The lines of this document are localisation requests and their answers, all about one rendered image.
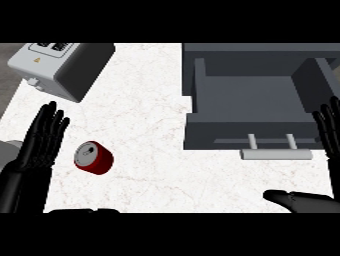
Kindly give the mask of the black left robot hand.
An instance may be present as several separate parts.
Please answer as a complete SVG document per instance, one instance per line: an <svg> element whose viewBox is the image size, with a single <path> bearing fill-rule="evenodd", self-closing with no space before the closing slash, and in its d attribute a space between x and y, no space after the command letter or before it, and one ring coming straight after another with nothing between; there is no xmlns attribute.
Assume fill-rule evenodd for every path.
<svg viewBox="0 0 340 256"><path fill-rule="evenodd" d="M0 171L0 213L44 213L58 157L70 118L45 104L26 134L17 158Z"/></svg>

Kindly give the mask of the red can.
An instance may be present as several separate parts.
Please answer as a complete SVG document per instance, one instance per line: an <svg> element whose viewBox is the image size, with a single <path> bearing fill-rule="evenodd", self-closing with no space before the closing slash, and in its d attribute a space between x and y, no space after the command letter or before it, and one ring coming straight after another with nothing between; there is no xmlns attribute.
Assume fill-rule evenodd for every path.
<svg viewBox="0 0 340 256"><path fill-rule="evenodd" d="M115 156L110 150L97 142L85 142L75 153L75 165L76 167L95 174L106 174L115 164Z"/></svg>

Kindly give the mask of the dark grey open drawer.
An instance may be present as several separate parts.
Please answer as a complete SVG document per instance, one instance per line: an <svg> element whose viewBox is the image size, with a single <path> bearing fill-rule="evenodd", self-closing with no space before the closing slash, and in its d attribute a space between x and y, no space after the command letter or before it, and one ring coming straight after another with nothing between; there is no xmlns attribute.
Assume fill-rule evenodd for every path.
<svg viewBox="0 0 340 256"><path fill-rule="evenodd" d="M209 76L197 59L193 112L221 116L302 117L340 98L340 84L321 58L306 59L290 76Z"/></svg>

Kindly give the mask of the dark grey drawer front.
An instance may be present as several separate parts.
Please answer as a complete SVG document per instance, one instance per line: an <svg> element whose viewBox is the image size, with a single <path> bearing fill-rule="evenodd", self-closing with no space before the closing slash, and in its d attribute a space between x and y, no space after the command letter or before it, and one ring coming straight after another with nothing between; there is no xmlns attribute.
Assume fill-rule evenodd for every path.
<svg viewBox="0 0 340 256"><path fill-rule="evenodd" d="M314 117L221 116L202 113L187 115L185 150L249 149L249 135L261 149L289 149L292 134L301 149L321 149L320 132Z"/></svg>

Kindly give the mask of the grey boxy appliance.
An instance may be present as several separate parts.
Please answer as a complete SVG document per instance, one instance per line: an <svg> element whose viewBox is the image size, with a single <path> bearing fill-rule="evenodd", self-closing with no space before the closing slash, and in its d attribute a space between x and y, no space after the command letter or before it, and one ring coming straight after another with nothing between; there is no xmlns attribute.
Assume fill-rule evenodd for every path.
<svg viewBox="0 0 340 256"><path fill-rule="evenodd" d="M8 66L41 92L81 103L115 52L113 43L27 43Z"/></svg>

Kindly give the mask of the dark grey cabinet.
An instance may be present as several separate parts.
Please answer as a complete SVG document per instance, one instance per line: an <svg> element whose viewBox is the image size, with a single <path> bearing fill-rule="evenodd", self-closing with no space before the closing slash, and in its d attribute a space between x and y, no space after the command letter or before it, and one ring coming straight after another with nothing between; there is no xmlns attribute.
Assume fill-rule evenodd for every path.
<svg viewBox="0 0 340 256"><path fill-rule="evenodd" d="M306 59L340 66L340 43L184 43L182 95L191 95L194 62L209 76L290 76Z"/></svg>

